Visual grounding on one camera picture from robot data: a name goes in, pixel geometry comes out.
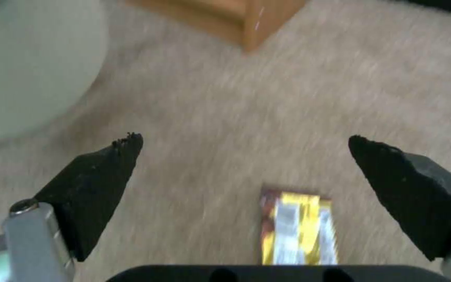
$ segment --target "white round object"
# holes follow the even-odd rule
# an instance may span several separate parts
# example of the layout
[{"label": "white round object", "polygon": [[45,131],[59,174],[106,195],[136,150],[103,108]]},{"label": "white round object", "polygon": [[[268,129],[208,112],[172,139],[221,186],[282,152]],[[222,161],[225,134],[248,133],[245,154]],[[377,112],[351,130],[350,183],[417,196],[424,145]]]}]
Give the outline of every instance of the white round object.
[{"label": "white round object", "polygon": [[98,0],[0,0],[0,139],[65,112],[107,53]]}]

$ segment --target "wooden box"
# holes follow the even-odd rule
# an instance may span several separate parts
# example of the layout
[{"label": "wooden box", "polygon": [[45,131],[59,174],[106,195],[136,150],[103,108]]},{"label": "wooden box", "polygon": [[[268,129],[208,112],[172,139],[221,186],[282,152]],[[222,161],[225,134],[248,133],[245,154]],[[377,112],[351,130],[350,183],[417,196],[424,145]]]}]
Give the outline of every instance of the wooden box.
[{"label": "wooden box", "polygon": [[256,49],[288,21],[306,0],[127,0]]}]

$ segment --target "snack package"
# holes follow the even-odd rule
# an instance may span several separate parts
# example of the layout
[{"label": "snack package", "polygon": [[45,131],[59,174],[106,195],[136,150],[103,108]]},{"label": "snack package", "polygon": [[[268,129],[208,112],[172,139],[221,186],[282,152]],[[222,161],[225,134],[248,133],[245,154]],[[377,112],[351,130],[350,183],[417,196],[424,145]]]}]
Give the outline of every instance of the snack package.
[{"label": "snack package", "polygon": [[263,265],[338,263],[330,200],[263,189],[261,207]]}]

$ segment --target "carpet floor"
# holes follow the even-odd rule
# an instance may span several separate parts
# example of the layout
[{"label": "carpet floor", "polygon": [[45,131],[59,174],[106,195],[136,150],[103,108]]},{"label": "carpet floor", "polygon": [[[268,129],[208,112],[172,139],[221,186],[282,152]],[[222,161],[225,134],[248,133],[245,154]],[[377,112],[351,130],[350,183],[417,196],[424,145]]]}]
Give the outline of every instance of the carpet floor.
[{"label": "carpet floor", "polygon": [[143,9],[104,5],[111,46],[88,93],[0,142],[0,223],[76,155],[140,132],[138,165],[77,281],[141,264],[258,263],[265,183],[333,199],[341,263],[437,269],[379,204],[347,139],[451,171],[451,14],[313,0],[246,56]]}]

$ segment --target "floor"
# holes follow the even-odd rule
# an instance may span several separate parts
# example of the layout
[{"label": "floor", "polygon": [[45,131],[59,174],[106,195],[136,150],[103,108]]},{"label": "floor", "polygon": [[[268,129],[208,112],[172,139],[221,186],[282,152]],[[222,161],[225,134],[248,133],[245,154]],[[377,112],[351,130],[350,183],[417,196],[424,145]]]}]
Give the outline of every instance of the floor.
[{"label": "floor", "polygon": [[140,264],[256,264],[262,184],[334,203],[343,264],[436,269],[347,149],[362,134],[451,170],[451,14],[312,0],[256,53],[104,0],[111,50],[91,90],[0,143],[0,222],[78,154],[141,132],[127,191],[77,281]]}]

